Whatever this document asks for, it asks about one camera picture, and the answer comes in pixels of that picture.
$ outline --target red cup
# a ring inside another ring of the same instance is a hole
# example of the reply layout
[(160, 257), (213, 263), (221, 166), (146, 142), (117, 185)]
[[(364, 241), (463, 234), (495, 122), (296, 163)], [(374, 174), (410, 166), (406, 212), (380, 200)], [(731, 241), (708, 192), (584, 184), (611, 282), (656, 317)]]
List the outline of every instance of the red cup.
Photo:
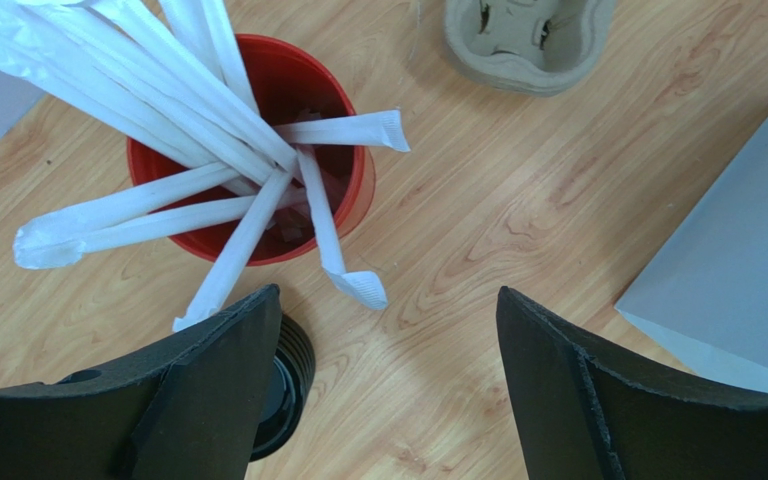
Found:
[[(354, 107), (337, 79), (321, 63), (303, 50), (281, 40), (260, 35), (236, 35), (245, 59), (248, 78), (260, 114), (269, 125), (292, 123), (306, 109), (322, 118), (354, 115)], [(345, 196), (334, 214), (337, 232), (344, 236), (366, 216), (375, 193), (375, 169), (365, 147), (326, 145), (316, 149), (319, 167), (336, 178), (349, 177)], [(127, 139), (127, 162), (133, 185), (141, 185), (174, 175), (185, 167), (164, 155)], [(165, 209), (212, 200), (232, 198), (229, 191), (216, 187), (193, 195)], [(184, 250), (214, 262), (238, 221), (174, 235), (171, 240)], [(250, 266), (269, 265), (299, 257), (316, 246), (313, 226), (302, 228), (303, 244), (287, 243), (275, 227), (263, 234), (248, 262)]]

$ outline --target blue-gray paper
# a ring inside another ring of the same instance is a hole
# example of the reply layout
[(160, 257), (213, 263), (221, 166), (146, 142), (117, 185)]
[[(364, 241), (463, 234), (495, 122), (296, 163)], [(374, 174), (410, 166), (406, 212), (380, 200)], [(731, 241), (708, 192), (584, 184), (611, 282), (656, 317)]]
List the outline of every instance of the blue-gray paper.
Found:
[(768, 119), (616, 308), (698, 374), (768, 392)]

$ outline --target black cylindrical object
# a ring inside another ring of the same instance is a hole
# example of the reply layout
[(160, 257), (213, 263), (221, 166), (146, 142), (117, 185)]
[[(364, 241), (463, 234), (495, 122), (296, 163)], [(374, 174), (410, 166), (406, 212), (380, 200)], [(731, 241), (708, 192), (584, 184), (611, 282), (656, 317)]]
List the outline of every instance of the black cylindrical object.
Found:
[(251, 461), (271, 455), (295, 432), (316, 372), (313, 344), (304, 330), (284, 314), (272, 380), (254, 439)]

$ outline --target tabletop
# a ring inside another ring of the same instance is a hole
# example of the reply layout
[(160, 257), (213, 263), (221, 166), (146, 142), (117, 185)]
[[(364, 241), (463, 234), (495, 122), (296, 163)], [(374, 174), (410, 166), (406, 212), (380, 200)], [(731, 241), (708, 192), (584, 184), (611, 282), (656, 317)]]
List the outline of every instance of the tabletop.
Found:
[[(372, 149), (376, 196), (343, 239), (391, 304), (337, 292), (311, 252), (277, 283), (318, 368), (290, 442), (249, 479), (526, 477), (494, 320), (511, 286), (682, 368), (613, 303), (768, 115), (768, 1), (619, 1), (605, 52), (532, 98), (460, 76), (443, 0), (231, 0), (234, 27), (317, 57), (359, 112), (399, 108), (413, 151)], [(122, 134), (46, 97), (0, 141), (0, 387), (55, 382), (170, 334), (210, 264), (158, 240), (48, 271), (11, 243), (42, 213), (130, 185)]]

